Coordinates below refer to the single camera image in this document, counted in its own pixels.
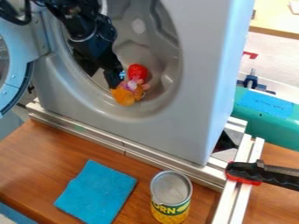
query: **black clamp handle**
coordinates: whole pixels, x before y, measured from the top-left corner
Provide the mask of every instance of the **black clamp handle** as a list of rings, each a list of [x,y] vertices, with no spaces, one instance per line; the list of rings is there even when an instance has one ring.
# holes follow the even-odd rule
[[[226,168],[226,176],[239,182],[268,183],[291,190],[299,191],[299,170],[288,167],[265,164],[262,160],[256,163],[232,162]]]

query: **yellow can label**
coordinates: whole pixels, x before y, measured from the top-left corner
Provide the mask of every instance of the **yellow can label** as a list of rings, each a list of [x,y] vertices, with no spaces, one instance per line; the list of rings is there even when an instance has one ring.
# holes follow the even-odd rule
[[[154,217],[163,224],[181,223],[189,214],[190,201],[180,206],[158,205],[153,201],[150,204],[151,212]]]

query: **can rim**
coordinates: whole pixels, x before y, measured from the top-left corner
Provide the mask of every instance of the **can rim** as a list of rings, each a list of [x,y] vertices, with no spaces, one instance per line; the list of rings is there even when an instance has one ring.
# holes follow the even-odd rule
[[[154,182],[156,181],[156,179],[159,177],[159,176],[162,176],[164,175],[165,173],[174,173],[176,175],[179,175],[181,176],[182,178],[184,178],[186,180],[186,182],[188,183],[189,187],[190,187],[190,191],[188,193],[188,197],[183,200],[182,202],[179,202],[179,203],[176,203],[176,204],[170,204],[170,203],[165,203],[165,202],[162,202],[162,201],[154,201],[154,199],[158,200],[155,195],[154,195]],[[186,175],[184,175],[183,173],[181,172],[178,172],[178,171],[160,171],[158,174],[155,175],[155,177],[150,181],[150,194],[151,194],[151,199],[157,203],[158,205],[166,205],[166,206],[172,206],[172,207],[176,207],[176,206],[180,206],[180,205],[183,205],[184,203],[186,203],[188,200],[190,200],[191,196],[192,196],[192,193],[193,193],[193,185],[191,183],[191,181],[188,179],[188,177]]]

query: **orange toy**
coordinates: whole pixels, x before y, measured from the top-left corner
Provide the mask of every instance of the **orange toy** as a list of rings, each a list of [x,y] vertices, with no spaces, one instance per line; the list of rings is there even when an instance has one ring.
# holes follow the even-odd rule
[[[150,88],[149,84],[143,84],[143,80],[123,81],[116,89],[111,89],[111,94],[122,106],[128,107],[143,98],[144,91]]]

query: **tin can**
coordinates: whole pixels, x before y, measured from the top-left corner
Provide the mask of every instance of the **tin can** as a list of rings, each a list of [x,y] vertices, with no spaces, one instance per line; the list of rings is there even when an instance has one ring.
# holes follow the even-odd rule
[[[190,210],[191,181],[176,171],[159,172],[150,182],[150,210],[163,224],[183,222]]]

